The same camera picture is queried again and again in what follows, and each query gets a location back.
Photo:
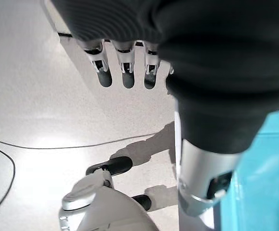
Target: black rubber fingertip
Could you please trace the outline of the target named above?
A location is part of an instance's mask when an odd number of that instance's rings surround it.
[[[146,211],[151,208],[152,202],[149,196],[147,195],[137,195],[132,197],[137,203],[139,203]]]
[[[125,88],[132,88],[134,86],[134,72],[133,73],[122,73],[122,82]]]
[[[92,174],[99,168],[106,169],[111,173],[112,176],[116,176],[129,171],[132,168],[132,166],[133,162],[130,157],[120,156],[113,159],[109,159],[108,161],[105,161],[103,163],[90,166],[86,170],[86,176]]]
[[[98,78],[99,78],[99,82],[100,84],[107,88],[109,86],[111,86],[112,84],[112,76],[111,76],[111,72],[110,70],[108,71],[100,71],[99,73],[97,73]]]
[[[145,74],[144,85],[146,89],[152,89],[155,86],[156,75],[153,74]]]

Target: floor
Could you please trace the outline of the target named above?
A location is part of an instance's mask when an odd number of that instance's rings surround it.
[[[161,63],[155,88],[145,89],[143,52],[136,48],[136,83],[128,90],[114,48],[106,49],[113,76],[107,89],[75,41],[57,36],[40,1],[0,1],[0,150],[16,165],[0,230],[60,230],[63,195],[87,167],[120,155],[135,166],[114,177],[115,187],[150,195],[156,225],[178,230],[169,65]],[[0,153],[0,198],[11,177]]]

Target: black cable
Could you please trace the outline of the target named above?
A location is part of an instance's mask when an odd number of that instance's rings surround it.
[[[0,150],[0,153],[2,153],[5,157],[7,157],[10,160],[10,162],[12,163],[12,165],[13,165],[13,177],[12,177],[12,179],[10,181],[10,184],[9,184],[9,187],[8,187],[6,193],[4,194],[4,196],[0,200],[0,205],[1,205],[3,203],[3,201],[6,199],[8,193],[9,193],[9,191],[10,191],[12,185],[13,185],[13,181],[14,181],[14,177],[15,177],[15,163],[14,163],[13,159],[10,156],[8,156],[5,152]]]
[[[71,147],[55,147],[55,148],[24,147],[24,146],[19,146],[19,145],[11,144],[11,143],[6,143],[4,141],[0,141],[0,143],[8,145],[8,146],[11,146],[11,147],[16,147],[16,148],[37,149],[37,150],[68,149],[68,148],[91,148],[91,147],[101,146],[101,145],[104,145],[104,144],[110,144],[110,143],[115,143],[115,142],[119,142],[119,141],[125,141],[125,140],[130,140],[130,139],[135,139],[135,138],[141,138],[141,137],[145,137],[145,136],[152,136],[152,135],[155,135],[155,134],[156,134],[156,132],[145,134],[145,135],[139,135],[139,136],[132,136],[132,137],[127,137],[127,138],[122,138],[122,139],[118,139],[118,140],[115,140],[115,141],[107,141],[107,142],[97,143],[97,144],[82,145],[82,146],[71,146]]]

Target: teal object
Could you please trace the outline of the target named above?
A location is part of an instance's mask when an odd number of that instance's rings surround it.
[[[279,112],[271,113],[221,202],[222,231],[279,231]]]

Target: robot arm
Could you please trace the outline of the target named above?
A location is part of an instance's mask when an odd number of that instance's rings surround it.
[[[218,202],[241,153],[279,110],[279,0],[52,1],[84,50],[96,39],[146,41],[147,88],[156,58],[171,63],[166,85],[181,120],[179,203],[197,216]]]

